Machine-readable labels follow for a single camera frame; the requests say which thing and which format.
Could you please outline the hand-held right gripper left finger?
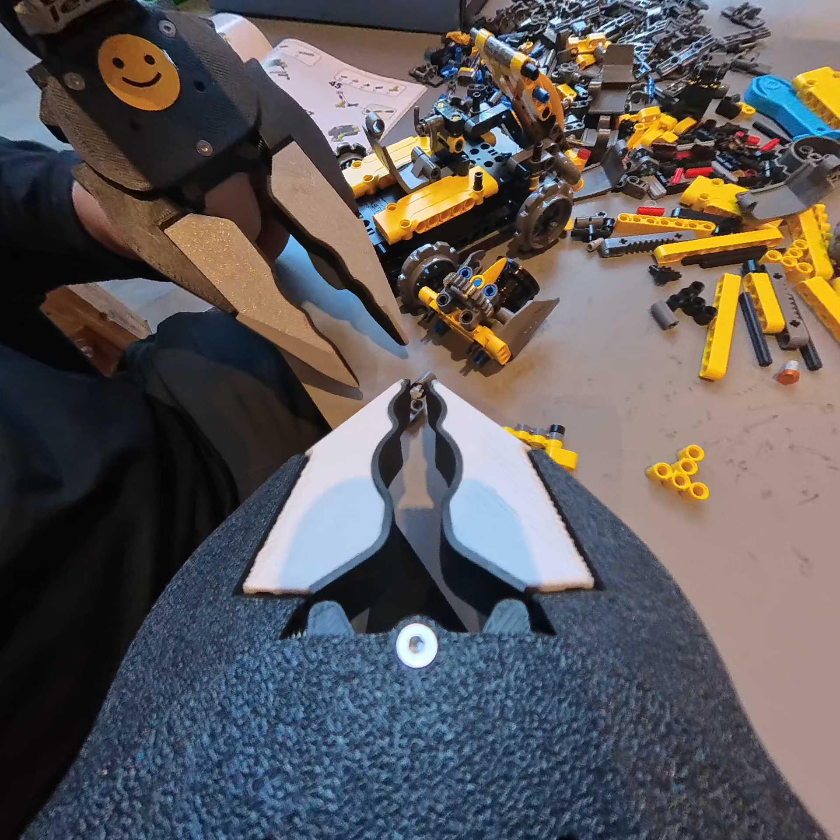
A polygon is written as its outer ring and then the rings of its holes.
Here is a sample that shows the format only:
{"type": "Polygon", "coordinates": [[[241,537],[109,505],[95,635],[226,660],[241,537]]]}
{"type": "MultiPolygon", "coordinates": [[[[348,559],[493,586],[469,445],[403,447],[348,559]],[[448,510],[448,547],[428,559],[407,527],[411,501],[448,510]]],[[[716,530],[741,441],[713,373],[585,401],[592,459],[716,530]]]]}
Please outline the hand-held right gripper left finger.
{"type": "Polygon", "coordinates": [[[331,600],[350,615],[402,615],[417,599],[418,559],[391,493],[410,412],[410,382],[398,381],[309,449],[244,594],[331,600]]]}

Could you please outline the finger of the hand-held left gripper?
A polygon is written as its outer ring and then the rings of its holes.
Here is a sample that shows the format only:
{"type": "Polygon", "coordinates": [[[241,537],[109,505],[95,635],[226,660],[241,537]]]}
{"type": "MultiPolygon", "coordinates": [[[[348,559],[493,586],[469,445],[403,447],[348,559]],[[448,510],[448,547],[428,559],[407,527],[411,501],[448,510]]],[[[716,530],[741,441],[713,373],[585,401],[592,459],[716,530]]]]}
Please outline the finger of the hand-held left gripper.
{"type": "Polygon", "coordinates": [[[333,344],[281,294],[270,264],[234,221],[191,213],[165,234],[233,305],[237,320],[315,371],[358,385],[333,344]]]}
{"type": "Polygon", "coordinates": [[[394,341],[407,345],[400,309],[362,220],[298,143],[273,155],[269,194],[296,240],[331,266],[394,341]]]}

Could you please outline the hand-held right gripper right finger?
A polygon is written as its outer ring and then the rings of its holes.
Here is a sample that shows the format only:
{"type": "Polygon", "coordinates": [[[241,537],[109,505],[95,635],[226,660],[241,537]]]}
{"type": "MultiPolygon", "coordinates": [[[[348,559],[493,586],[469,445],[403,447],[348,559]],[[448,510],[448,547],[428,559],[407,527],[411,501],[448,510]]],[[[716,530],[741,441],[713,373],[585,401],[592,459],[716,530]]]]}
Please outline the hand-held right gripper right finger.
{"type": "Polygon", "coordinates": [[[446,484],[440,561],[451,591],[492,610],[504,599],[592,589],[530,449],[440,381],[427,386],[426,407],[446,484]]]}

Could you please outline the small yellow toy beam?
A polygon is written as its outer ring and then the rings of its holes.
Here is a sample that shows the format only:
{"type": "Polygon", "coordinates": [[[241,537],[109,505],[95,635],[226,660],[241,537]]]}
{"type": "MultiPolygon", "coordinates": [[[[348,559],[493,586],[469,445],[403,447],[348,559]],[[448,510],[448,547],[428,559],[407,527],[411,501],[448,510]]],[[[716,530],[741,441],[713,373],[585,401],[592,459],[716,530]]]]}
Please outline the small yellow toy beam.
{"type": "Polygon", "coordinates": [[[530,427],[520,423],[515,427],[504,427],[504,429],[525,445],[543,451],[546,456],[567,471],[576,469],[578,455],[564,447],[564,426],[552,424],[549,427],[530,427]]]}

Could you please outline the white instruction booklet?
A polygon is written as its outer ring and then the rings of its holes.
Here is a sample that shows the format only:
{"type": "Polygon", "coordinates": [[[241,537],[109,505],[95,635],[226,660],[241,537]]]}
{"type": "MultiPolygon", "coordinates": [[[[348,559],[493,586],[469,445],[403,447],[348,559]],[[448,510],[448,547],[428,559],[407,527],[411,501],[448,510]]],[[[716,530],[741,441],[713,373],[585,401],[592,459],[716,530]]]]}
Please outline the white instruction booklet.
{"type": "Polygon", "coordinates": [[[271,46],[253,23],[236,14],[215,14],[211,19],[242,60],[258,60],[268,76],[307,111],[334,150],[341,144],[358,144],[370,153],[364,134],[367,114],[378,116],[388,133],[413,111],[426,90],[415,82],[359,70],[295,38],[271,46]]]}

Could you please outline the thin grey axle rod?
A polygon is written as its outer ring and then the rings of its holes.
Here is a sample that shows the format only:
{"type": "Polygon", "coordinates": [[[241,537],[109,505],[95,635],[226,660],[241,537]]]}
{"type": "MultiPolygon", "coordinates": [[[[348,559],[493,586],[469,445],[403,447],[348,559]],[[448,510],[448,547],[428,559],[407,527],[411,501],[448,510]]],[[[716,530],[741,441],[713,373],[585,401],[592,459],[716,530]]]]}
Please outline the thin grey axle rod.
{"type": "Polygon", "coordinates": [[[409,390],[411,398],[409,404],[409,424],[413,424],[425,413],[429,386],[435,380],[435,373],[427,371],[411,384],[411,388],[409,390]]]}

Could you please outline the small yellow angled connector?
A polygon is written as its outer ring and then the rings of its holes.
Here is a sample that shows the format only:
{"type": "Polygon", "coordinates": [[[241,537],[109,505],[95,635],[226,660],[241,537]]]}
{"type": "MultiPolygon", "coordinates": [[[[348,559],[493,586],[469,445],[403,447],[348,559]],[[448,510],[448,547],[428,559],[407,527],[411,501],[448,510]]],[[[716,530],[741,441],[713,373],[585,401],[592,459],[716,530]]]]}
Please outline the small yellow angled connector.
{"type": "Polygon", "coordinates": [[[706,451],[703,447],[689,444],[679,450],[672,463],[658,461],[648,466],[645,476],[684,501],[708,501],[710,489],[697,477],[700,463],[705,457],[706,451]]]}

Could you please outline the pile of toy parts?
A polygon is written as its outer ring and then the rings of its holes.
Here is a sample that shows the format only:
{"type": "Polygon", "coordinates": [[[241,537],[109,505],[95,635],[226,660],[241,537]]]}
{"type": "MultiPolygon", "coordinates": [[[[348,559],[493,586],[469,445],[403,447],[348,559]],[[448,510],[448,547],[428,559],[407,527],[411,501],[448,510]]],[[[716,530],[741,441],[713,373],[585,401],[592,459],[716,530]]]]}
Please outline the pile of toy parts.
{"type": "MultiPolygon", "coordinates": [[[[803,301],[838,338],[838,226],[825,201],[838,190],[838,140],[793,140],[742,95],[769,75],[755,54],[771,32],[762,8],[730,4],[730,30],[704,23],[707,2],[506,2],[492,16],[449,31],[412,71],[451,85],[461,58],[444,57],[447,36],[485,28],[539,59],[570,98],[569,152],[581,162],[580,199],[624,193],[635,211],[577,217],[565,231],[600,257],[650,256],[660,291],[680,268],[722,269],[710,289],[696,280],[649,309],[662,332],[693,321],[705,332],[700,378],[728,370],[736,321],[757,364],[789,355],[775,376],[796,383],[823,361],[803,319],[803,301]]],[[[791,82],[806,107],[838,129],[838,70],[791,82]]]]}

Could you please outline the grey desk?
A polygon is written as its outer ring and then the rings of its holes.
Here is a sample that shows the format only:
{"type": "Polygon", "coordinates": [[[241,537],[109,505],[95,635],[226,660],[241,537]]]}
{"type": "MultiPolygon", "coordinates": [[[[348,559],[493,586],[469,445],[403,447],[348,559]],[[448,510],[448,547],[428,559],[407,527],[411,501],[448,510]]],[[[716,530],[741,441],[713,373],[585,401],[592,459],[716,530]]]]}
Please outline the grey desk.
{"type": "Polygon", "coordinates": [[[402,615],[246,595],[306,463],[196,551],[119,677],[170,646],[152,741],[105,714],[25,838],[826,838],[666,568],[546,455],[590,590],[475,610],[444,580],[427,408],[402,435],[402,615]]]}

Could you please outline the person's left hand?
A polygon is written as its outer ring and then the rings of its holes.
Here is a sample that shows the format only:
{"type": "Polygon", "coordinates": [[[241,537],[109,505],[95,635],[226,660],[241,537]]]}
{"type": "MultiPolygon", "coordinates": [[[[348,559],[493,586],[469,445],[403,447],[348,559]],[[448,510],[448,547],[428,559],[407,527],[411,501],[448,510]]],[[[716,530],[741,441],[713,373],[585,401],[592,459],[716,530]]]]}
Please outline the person's left hand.
{"type": "Polygon", "coordinates": [[[77,181],[73,181],[71,186],[71,201],[78,221],[95,241],[120,257],[138,259],[111,224],[96,198],[77,181]]]}

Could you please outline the yellow black toy vehicle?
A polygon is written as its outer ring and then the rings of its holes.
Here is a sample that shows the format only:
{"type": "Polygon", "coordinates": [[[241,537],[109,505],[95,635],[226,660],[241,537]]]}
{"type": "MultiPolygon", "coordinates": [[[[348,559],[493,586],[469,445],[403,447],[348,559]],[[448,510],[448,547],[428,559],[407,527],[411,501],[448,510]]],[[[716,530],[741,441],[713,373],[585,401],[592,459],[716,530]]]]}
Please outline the yellow black toy vehicle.
{"type": "Polygon", "coordinates": [[[427,115],[415,108],[413,136],[384,144],[384,123],[369,114],[371,150],[335,150],[390,278],[436,243],[461,254],[500,236],[543,251],[564,232],[583,186],[564,130],[571,100],[539,59],[485,28],[447,39],[444,57],[461,61],[427,115]]]}

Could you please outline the yellow grey wheel assembly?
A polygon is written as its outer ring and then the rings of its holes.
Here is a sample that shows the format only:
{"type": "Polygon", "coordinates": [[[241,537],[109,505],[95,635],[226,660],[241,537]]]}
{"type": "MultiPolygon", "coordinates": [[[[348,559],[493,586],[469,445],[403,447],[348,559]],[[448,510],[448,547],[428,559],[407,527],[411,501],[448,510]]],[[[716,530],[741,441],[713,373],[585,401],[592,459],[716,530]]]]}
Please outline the yellow grey wheel assembly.
{"type": "Polygon", "coordinates": [[[558,306],[559,299],[539,299],[539,283],[524,265],[501,257],[487,268],[486,253],[458,257],[437,242],[417,248],[397,278],[402,303],[421,311],[432,331],[457,334],[467,342],[474,366],[504,366],[515,358],[558,306]]]}

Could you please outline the dark blue cardboard box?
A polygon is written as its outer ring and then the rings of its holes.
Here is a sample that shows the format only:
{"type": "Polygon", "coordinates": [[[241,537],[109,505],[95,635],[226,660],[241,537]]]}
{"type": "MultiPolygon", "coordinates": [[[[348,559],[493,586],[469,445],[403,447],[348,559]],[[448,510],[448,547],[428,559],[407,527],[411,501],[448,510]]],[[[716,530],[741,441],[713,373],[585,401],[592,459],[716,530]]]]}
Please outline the dark blue cardboard box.
{"type": "Polygon", "coordinates": [[[486,1],[213,1],[247,17],[442,35],[471,25],[486,1]]]}

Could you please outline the person's black top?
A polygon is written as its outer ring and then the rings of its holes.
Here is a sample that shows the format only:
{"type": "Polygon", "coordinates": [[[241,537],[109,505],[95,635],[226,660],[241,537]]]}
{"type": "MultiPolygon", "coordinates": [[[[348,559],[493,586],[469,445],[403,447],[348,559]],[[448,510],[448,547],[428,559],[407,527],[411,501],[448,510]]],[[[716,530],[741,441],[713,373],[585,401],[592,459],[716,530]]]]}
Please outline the person's black top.
{"type": "Polygon", "coordinates": [[[97,371],[42,300],[2,297],[2,838],[49,798],[146,614],[241,498],[188,415],[97,371]]]}

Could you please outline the blue brick separator tool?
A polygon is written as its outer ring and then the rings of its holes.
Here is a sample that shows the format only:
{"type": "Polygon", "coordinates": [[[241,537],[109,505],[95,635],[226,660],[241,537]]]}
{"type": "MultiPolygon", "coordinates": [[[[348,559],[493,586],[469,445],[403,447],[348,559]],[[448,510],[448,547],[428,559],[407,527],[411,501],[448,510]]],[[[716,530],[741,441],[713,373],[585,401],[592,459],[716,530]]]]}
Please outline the blue brick separator tool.
{"type": "Polygon", "coordinates": [[[839,139],[839,130],[807,108],[787,80],[772,75],[753,78],[742,99],[758,113],[775,121],[793,140],[807,136],[839,139]]]}

